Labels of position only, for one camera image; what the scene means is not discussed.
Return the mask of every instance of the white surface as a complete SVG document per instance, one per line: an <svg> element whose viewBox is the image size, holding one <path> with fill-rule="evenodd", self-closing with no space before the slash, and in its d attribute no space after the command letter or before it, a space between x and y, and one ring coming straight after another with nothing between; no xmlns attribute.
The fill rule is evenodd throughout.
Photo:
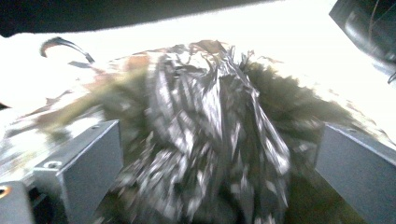
<svg viewBox="0 0 396 224"><path fill-rule="evenodd" d="M289 0L264 3L114 30L59 36L87 50L97 62L201 39L217 39L255 49L258 54L283 61L294 71L330 85L396 139L395 90L328 16L334 2ZM32 83L24 81L23 76L42 71L42 63L36 66L36 61L41 59L38 49L42 42L54 36L57 34L21 34L0 39L4 65L0 90L5 85L30 90ZM10 77L17 77L12 85L6 84ZM63 77L57 82L60 88L70 79L67 75ZM37 90L41 89L37 92L59 90L55 84L47 88L47 83L35 84ZM26 97L24 91L14 91L14 94Z"/></svg>

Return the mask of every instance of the gray metal block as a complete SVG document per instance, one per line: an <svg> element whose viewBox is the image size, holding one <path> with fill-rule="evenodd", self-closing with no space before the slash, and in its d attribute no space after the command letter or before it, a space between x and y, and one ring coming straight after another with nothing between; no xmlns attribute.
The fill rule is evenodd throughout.
<svg viewBox="0 0 396 224"><path fill-rule="evenodd" d="M86 223L121 167L117 121L91 127L40 162L35 185L51 199L53 223Z"/></svg>
<svg viewBox="0 0 396 224"><path fill-rule="evenodd" d="M322 135L316 170L369 223L396 223L396 151L337 125Z"/></svg>

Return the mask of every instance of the metal plate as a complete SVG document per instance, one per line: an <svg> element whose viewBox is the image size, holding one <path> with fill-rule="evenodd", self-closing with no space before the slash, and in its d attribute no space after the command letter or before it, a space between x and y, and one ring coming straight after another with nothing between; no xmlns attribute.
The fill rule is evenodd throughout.
<svg viewBox="0 0 396 224"><path fill-rule="evenodd" d="M35 185L49 195L53 223L86 223L122 167L117 121L93 126L34 169Z"/></svg>
<svg viewBox="0 0 396 224"><path fill-rule="evenodd" d="M327 125L317 171L369 223L396 223L396 151L371 137Z"/></svg>

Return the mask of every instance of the black object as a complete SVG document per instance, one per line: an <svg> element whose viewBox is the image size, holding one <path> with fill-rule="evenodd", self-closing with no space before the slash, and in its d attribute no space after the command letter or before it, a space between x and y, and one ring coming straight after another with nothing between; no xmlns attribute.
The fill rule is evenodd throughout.
<svg viewBox="0 0 396 224"><path fill-rule="evenodd" d="M392 82L394 79L396 79L396 72L393 73L393 74L389 77L389 79L388 79L388 84L389 84L390 82Z"/></svg>
<svg viewBox="0 0 396 224"><path fill-rule="evenodd" d="M0 104L0 110L6 109L7 107L5 105Z"/></svg>
<svg viewBox="0 0 396 224"><path fill-rule="evenodd" d="M35 223L29 196L22 182L0 183L0 211L0 223Z"/></svg>
<svg viewBox="0 0 396 224"><path fill-rule="evenodd" d="M37 188L32 188L29 190L29 198L35 216L35 223L49 223L53 216L50 197L47 194L38 192Z"/></svg>
<svg viewBox="0 0 396 224"><path fill-rule="evenodd" d="M86 223L122 167L117 121L91 127L34 169L35 185L49 195L54 223Z"/></svg>
<svg viewBox="0 0 396 224"><path fill-rule="evenodd" d="M64 46L70 47L72 49L75 49L76 51L83 54L89 63L95 62L95 60L92 58L92 56L89 53L87 53L85 50L83 50L82 48L77 46L75 43L65 40L59 36L54 37L54 38L49 39L46 42L44 42L44 44L40 48L41 56L47 57L46 49L54 47L54 46L58 46L58 45L64 45Z"/></svg>
<svg viewBox="0 0 396 224"><path fill-rule="evenodd" d="M316 170L369 223L396 223L396 151L338 125L324 129Z"/></svg>
<svg viewBox="0 0 396 224"><path fill-rule="evenodd" d="M388 76L396 72L395 0L339 0L330 16L375 67Z"/></svg>
<svg viewBox="0 0 396 224"><path fill-rule="evenodd" d="M60 33L90 31L148 21L223 7L235 7L259 0L88 0L62 1L0 1L0 35L17 33Z"/></svg>

